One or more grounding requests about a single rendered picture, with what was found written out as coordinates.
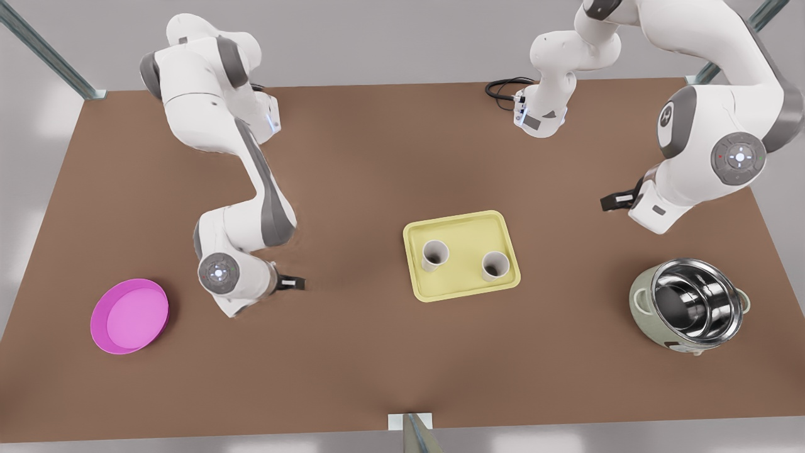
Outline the pink round plate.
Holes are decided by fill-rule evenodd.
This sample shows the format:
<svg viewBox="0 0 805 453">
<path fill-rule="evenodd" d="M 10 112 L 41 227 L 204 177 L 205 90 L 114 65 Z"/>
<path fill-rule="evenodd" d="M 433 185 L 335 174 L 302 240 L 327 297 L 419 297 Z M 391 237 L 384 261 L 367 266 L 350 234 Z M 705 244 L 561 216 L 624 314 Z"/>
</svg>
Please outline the pink round plate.
<svg viewBox="0 0 805 453">
<path fill-rule="evenodd" d="M 103 352 L 124 355 L 151 344 L 169 324 L 164 289 L 147 279 L 120 282 L 97 301 L 90 318 L 92 341 Z"/>
</svg>

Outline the yellow rectangular tray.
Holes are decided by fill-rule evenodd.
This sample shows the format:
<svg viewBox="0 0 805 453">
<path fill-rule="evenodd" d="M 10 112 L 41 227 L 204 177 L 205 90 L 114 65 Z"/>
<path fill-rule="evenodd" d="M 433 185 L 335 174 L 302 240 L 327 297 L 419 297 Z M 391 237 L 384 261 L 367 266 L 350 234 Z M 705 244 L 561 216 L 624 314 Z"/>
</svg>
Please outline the yellow rectangular tray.
<svg viewBox="0 0 805 453">
<path fill-rule="evenodd" d="M 412 291 L 422 302 L 511 289 L 521 281 L 511 235 L 497 210 L 415 221 L 402 232 Z M 450 250 L 448 261 L 434 272 L 421 267 L 422 248 L 429 240 L 441 240 Z M 511 270 L 487 282 L 481 277 L 481 261 L 492 250 L 508 256 Z"/>
</svg>

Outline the white IKEA cup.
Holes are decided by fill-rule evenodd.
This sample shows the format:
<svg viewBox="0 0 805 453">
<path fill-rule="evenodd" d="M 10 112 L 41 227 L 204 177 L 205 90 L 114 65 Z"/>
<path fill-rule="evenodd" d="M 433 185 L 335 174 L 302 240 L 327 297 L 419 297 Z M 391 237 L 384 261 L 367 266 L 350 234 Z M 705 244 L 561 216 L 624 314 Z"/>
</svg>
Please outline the white IKEA cup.
<svg viewBox="0 0 805 453">
<path fill-rule="evenodd" d="M 422 248 L 421 267 L 425 272 L 434 272 L 445 264 L 450 257 L 450 250 L 441 240 L 429 240 Z"/>
<path fill-rule="evenodd" d="M 486 253 L 481 261 L 481 277 L 484 281 L 492 282 L 503 278 L 511 270 L 511 261 L 508 256 L 499 250 Z"/>
</svg>

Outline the pale green steel pot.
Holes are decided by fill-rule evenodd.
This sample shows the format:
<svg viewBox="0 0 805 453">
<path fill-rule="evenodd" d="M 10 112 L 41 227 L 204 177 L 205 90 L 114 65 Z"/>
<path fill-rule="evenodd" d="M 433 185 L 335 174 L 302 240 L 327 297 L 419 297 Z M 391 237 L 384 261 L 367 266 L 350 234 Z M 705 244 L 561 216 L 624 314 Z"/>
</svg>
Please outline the pale green steel pot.
<svg viewBox="0 0 805 453">
<path fill-rule="evenodd" d="M 692 258 L 642 272 L 628 301 L 633 321 L 647 338 L 696 356 L 730 341 L 751 309 L 747 293 L 721 270 Z"/>
</svg>

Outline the silver frame post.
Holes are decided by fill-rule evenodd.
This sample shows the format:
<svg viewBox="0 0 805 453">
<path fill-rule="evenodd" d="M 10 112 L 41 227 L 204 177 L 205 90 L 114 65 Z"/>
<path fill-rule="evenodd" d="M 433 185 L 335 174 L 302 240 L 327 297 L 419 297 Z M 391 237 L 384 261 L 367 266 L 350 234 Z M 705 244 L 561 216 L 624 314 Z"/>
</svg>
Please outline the silver frame post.
<svg viewBox="0 0 805 453">
<path fill-rule="evenodd" d="M 721 69 L 736 86 L 787 86 L 784 77 L 758 33 L 790 0 L 763 0 L 748 18 L 743 18 L 724 0 L 679 0 L 687 6 L 682 20 L 678 50 L 707 60 Z"/>
<path fill-rule="evenodd" d="M 402 432 L 402 453 L 445 453 L 435 436 L 432 413 L 396 413 L 387 416 L 388 431 Z"/>
<path fill-rule="evenodd" d="M 94 88 L 54 48 L 12 8 L 8 0 L 0 0 L 0 23 L 26 45 L 49 69 L 58 75 L 83 100 L 102 100 L 107 91 Z"/>
</svg>

